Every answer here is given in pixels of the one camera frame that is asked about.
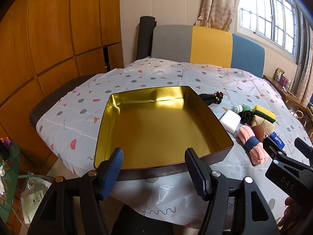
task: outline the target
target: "pink towel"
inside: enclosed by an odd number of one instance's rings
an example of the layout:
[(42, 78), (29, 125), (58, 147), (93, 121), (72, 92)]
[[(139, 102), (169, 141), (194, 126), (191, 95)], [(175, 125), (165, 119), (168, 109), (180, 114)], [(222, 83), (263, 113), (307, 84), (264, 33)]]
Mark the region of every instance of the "pink towel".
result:
[[(252, 129), (246, 125), (239, 128), (237, 135), (243, 144), (245, 144), (249, 138), (255, 136)], [(249, 155), (254, 165), (260, 165), (266, 162), (267, 159), (269, 158), (268, 153), (266, 153), (266, 151), (263, 148), (262, 142), (258, 143), (258, 145), (253, 147), (250, 150)]]

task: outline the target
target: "yellow and green sponge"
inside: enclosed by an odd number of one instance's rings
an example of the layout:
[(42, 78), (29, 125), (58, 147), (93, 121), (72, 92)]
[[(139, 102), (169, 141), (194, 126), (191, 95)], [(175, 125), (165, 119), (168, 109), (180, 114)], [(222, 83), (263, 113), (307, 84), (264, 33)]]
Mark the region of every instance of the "yellow and green sponge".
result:
[(256, 105), (254, 107), (254, 109), (252, 110), (252, 113), (253, 113), (253, 115), (257, 115), (261, 118), (266, 119), (267, 121), (270, 121), (271, 123), (274, 123), (276, 121), (276, 115), (273, 112), (271, 112), (271, 111), (269, 111), (269, 110), (267, 110), (267, 109), (265, 109), (259, 105)]

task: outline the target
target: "window frame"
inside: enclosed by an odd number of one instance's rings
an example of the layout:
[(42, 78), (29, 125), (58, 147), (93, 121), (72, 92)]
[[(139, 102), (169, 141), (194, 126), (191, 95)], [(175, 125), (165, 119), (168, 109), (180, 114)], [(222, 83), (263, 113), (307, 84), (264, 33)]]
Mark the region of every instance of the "window frame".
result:
[(284, 13), (284, 39), (283, 39), (283, 46), (277, 44), (275, 42), (275, 8), (274, 8), (274, 4), (273, 4), (273, 0), (270, 0), (271, 3), (271, 9), (272, 9), (272, 38), (269, 39), (266, 36), (263, 36), (262, 34), (259, 34), (259, 9), (258, 9), (258, 5), (257, 5), (257, 23), (256, 23), (256, 31), (252, 31), (250, 29), (244, 28), (240, 25), (240, 6), (238, 6), (238, 11), (237, 11), (237, 20), (236, 20), (236, 26), (235, 26), (235, 32), (239, 33), (241, 35), (247, 35), (248, 37), (252, 37), (251, 34), (256, 35), (258, 37), (261, 37), (263, 40), (266, 40), (267, 42), (270, 42), (271, 44), (273, 44), (275, 47), (279, 48), (275, 48), (276, 50), (278, 50), (280, 53), (282, 53), (284, 56), (288, 57), (292, 62), (296, 62), (296, 58), (298, 56), (298, 52), (299, 52), (299, 18), (298, 18), (298, 9), (297, 6), (294, 2), (294, 0), (285, 0), (285, 2), (289, 3), (294, 9), (295, 9), (295, 22), (296, 22), (296, 36), (297, 36), (297, 40), (296, 40), (296, 48), (295, 48), (295, 54), (293, 55), (292, 53), (290, 53), (287, 49), (285, 49), (285, 45), (286, 45), (286, 38), (287, 38), (287, 32), (286, 32), (286, 14), (285, 14), (285, 6), (284, 6), (284, 0), (280, 0), (282, 7), (283, 7), (283, 13)]

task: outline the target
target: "window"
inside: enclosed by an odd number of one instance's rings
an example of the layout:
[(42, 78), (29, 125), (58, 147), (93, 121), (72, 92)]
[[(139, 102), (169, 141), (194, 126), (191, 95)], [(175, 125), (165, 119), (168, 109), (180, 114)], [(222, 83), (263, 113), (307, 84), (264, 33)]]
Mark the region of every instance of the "window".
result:
[(240, 0), (240, 26), (296, 56), (297, 13), (293, 0)]

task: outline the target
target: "white plastic tablecloth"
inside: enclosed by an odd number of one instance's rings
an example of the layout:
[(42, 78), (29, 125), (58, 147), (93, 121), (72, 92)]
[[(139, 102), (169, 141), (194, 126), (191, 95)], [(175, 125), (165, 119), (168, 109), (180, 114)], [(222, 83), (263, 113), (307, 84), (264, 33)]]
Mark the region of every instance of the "white plastic tablecloth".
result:
[[(189, 85), (198, 94), (222, 91), (222, 103), (210, 105), (218, 119), (232, 105), (249, 105), (251, 108), (261, 105), (274, 112), (275, 131), (285, 143), (287, 156), (309, 164), (294, 146), (296, 137), (312, 146), (306, 131), (265, 80), (239, 69), (207, 64), (142, 59), (125, 69), (98, 74), (69, 92), (44, 114), (37, 123), (37, 132), (68, 169), (82, 176), (94, 169), (100, 122), (112, 93), (176, 85)], [(211, 165), (211, 168), (229, 178), (252, 177), (275, 219), (279, 220), (283, 216), (287, 195), (265, 177), (271, 159), (254, 167), (237, 138), (237, 130), (230, 135), (234, 141), (232, 150), (225, 160)], [(200, 228), (208, 204), (195, 192), (188, 172), (149, 180), (118, 181), (112, 196), (145, 216), (193, 228)], [(229, 199), (228, 204), (231, 208), (233, 199)]]

